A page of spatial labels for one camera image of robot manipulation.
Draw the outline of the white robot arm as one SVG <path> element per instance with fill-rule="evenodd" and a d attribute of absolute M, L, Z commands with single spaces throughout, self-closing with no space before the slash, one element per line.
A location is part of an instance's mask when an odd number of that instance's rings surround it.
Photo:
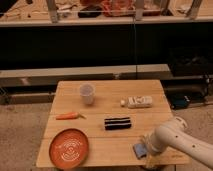
<path fill-rule="evenodd" d="M 172 147 L 213 169 L 213 145 L 186 134 L 187 127 L 181 117 L 173 117 L 160 124 L 145 137 L 148 153 L 157 156 Z"/>

